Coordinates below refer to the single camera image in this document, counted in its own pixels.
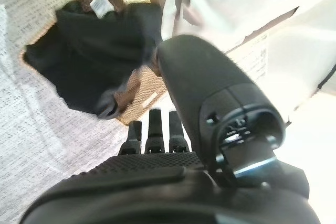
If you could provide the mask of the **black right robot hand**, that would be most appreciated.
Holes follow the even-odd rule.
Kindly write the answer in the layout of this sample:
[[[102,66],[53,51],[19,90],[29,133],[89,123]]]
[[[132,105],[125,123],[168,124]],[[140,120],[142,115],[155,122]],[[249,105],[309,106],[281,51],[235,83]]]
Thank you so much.
[[[318,223],[303,170],[274,154],[285,124],[259,87],[195,36],[157,58],[192,151],[112,157],[44,192],[21,223]]]

